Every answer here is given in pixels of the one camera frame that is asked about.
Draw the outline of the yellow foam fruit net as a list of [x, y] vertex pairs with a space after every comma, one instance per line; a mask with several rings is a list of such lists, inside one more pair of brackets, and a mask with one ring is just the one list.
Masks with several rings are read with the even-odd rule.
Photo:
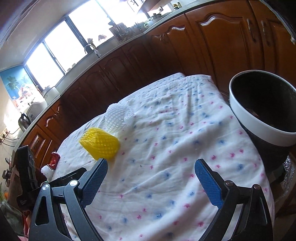
[[120, 149], [119, 140], [100, 128], [86, 130], [79, 143], [96, 161], [100, 158], [110, 160]]

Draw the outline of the white foam fruit net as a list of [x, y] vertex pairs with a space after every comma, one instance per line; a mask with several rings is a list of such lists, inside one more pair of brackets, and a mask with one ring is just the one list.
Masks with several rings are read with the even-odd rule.
[[134, 111], [130, 106], [113, 103], [104, 114], [103, 129], [109, 134], [122, 131], [132, 124], [133, 116]]

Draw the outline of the white rimmed trash bin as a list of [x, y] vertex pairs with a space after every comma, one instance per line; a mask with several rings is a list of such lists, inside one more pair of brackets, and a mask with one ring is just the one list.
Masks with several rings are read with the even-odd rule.
[[229, 101], [266, 172], [276, 170], [295, 145], [295, 87], [271, 72], [246, 70], [231, 78]]

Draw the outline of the kitchen faucet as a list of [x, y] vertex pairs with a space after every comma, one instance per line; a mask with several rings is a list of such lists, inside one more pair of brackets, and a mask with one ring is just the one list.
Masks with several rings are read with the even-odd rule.
[[100, 52], [92, 45], [92, 44], [87, 44], [85, 47], [84, 47], [84, 52], [87, 53], [87, 54], [90, 54], [91, 52], [95, 53], [95, 55], [100, 58], [101, 57], [101, 54]]

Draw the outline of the kitchen window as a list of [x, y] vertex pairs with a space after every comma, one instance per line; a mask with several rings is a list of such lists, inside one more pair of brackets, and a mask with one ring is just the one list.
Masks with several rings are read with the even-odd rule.
[[131, 28], [147, 20], [139, 12], [142, 1], [87, 1], [67, 14], [37, 44], [25, 67], [37, 87], [54, 86], [66, 72], [83, 59], [84, 47], [95, 48], [114, 35], [113, 24], [124, 23]]

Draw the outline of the brown lower kitchen cabinets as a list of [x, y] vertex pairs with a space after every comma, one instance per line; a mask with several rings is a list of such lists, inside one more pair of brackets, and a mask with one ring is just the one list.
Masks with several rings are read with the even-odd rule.
[[231, 77], [250, 69], [295, 84], [295, 44], [272, 2], [196, 1], [75, 67], [16, 146], [31, 146], [40, 167], [75, 129], [158, 79], [177, 72], [207, 74], [226, 96]]

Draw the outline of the crushed red can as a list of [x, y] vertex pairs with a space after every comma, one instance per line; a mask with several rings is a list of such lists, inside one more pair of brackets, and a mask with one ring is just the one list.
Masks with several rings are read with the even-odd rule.
[[57, 152], [52, 152], [48, 166], [51, 169], [55, 170], [57, 168], [59, 160], [60, 160], [60, 155]]

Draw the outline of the black kettle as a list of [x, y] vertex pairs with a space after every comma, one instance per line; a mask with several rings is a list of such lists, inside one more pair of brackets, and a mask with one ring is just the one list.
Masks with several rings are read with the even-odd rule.
[[21, 117], [18, 119], [18, 125], [20, 127], [20, 129], [25, 132], [27, 130], [27, 128], [30, 126], [31, 121], [29, 119], [29, 117], [25, 114], [22, 113]]

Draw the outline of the silver bubble wrap mat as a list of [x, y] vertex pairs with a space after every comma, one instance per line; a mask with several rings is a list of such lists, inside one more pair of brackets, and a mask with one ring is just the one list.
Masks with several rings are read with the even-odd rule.
[[280, 186], [282, 188], [282, 196], [287, 196], [295, 174], [295, 163], [293, 156], [288, 155], [282, 166], [283, 170], [285, 171], [285, 175]]

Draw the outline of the white rice cooker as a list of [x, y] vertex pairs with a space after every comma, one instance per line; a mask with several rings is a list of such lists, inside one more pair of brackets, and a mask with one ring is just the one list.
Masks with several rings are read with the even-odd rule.
[[41, 102], [34, 102], [26, 111], [26, 115], [32, 122], [46, 107], [47, 103], [45, 100]]

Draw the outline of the white dotted tablecloth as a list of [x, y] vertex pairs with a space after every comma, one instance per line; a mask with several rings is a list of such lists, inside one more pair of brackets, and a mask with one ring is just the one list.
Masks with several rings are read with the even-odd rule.
[[204, 159], [223, 179], [262, 187], [262, 159], [208, 75], [176, 73], [125, 97], [132, 124], [86, 212], [104, 240], [198, 240], [217, 208], [196, 177]]

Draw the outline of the blue beach poster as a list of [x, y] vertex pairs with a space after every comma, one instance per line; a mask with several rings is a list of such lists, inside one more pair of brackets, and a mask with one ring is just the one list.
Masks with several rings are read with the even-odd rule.
[[20, 111], [36, 97], [36, 87], [22, 65], [1, 71], [1, 79], [14, 106]]

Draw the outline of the utensil holder on counter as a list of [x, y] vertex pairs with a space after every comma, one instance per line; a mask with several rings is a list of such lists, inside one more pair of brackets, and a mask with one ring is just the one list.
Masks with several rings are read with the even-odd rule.
[[112, 32], [118, 42], [126, 41], [129, 37], [132, 37], [133, 33], [131, 28], [126, 27], [124, 23], [115, 24], [109, 30]]

